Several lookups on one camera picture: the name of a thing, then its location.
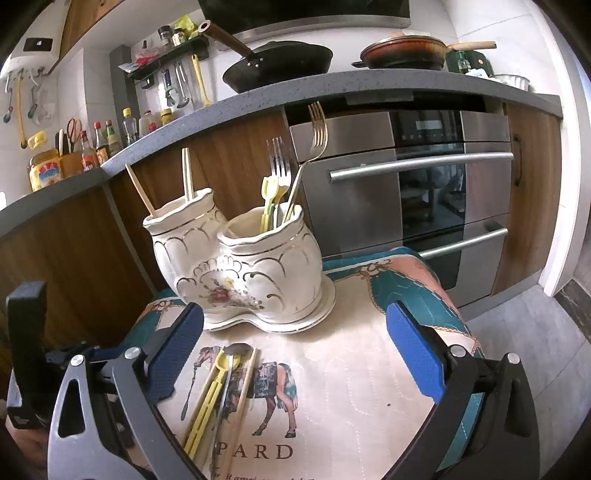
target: countertop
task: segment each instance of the countertop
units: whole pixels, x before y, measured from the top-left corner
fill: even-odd
[[[0,210],[0,237],[66,198],[107,182],[125,169],[195,133],[251,113],[331,96],[389,90],[431,90],[482,95],[528,105],[562,117],[560,98],[524,92],[501,83],[433,70],[384,69],[326,73],[275,83],[235,95],[165,125],[124,148],[100,169],[50,185]]]

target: pan lid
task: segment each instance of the pan lid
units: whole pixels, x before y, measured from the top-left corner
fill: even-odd
[[[447,44],[445,44],[444,42],[442,42],[438,38],[432,37],[430,35],[400,35],[399,37],[383,38],[382,40],[378,40],[377,42],[372,43],[371,45],[368,45],[367,47],[365,47],[361,51],[361,54],[359,54],[359,56],[363,57],[363,54],[364,53],[366,53],[368,50],[370,50],[372,48],[375,48],[375,47],[377,47],[379,45],[397,43],[397,42],[400,42],[402,40],[408,40],[408,39],[413,39],[413,38],[419,38],[419,39],[422,38],[424,40],[430,40],[432,42],[441,44],[443,47],[447,47]]]

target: yellow spoon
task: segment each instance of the yellow spoon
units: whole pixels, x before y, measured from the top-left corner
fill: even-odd
[[[279,179],[277,175],[270,175],[262,179],[261,196],[265,200],[265,209],[261,217],[261,233],[269,230],[269,215],[271,213],[271,206],[273,200],[279,192]]]
[[[232,370],[234,370],[239,363],[240,355],[234,355],[232,357]],[[187,443],[184,447],[185,452],[190,458],[194,458],[195,453],[197,453],[197,448],[199,447],[199,443],[201,442],[203,433],[205,432],[205,428],[209,422],[209,418],[212,416],[212,411],[217,402],[217,398],[219,397],[220,391],[222,390],[223,379],[230,368],[230,365],[228,364],[228,356],[225,354],[224,350],[221,350],[218,353],[215,360],[215,368],[218,370],[217,376],[213,380],[209,390],[207,391],[207,394],[205,395],[203,404],[199,408],[199,413],[195,418],[193,428],[191,429],[191,433],[189,434],[189,438],[187,439]]]

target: ceramic saucer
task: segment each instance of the ceramic saucer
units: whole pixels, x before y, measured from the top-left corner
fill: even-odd
[[[233,325],[237,325],[238,323],[248,322],[252,323],[255,327],[263,330],[264,332],[269,333],[297,333],[307,330],[308,328],[312,328],[314,325],[318,325],[322,320],[328,317],[329,313],[332,311],[333,307],[336,303],[336,288],[335,284],[332,283],[332,280],[327,277],[326,275],[322,275],[322,284],[321,284],[321,299],[312,312],[302,318],[301,320],[296,320],[295,322],[290,323],[268,323],[264,320],[261,320],[257,317],[254,313],[241,313],[240,315],[236,315],[231,319],[224,320],[223,322],[212,323],[207,321],[207,316],[205,317],[205,323],[203,325],[203,330],[207,330],[209,332],[217,332],[218,330],[223,330],[224,328],[231,327]]]

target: built-in oven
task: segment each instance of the built-in oven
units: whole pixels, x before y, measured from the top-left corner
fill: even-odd
[[[457,306],[490,294],[511,190],[506,117],[381,111],[327,120],[329,144],[302,185],[323,258],[404,245],[420,252]],[[311,124],[291,127],[305,161]]]

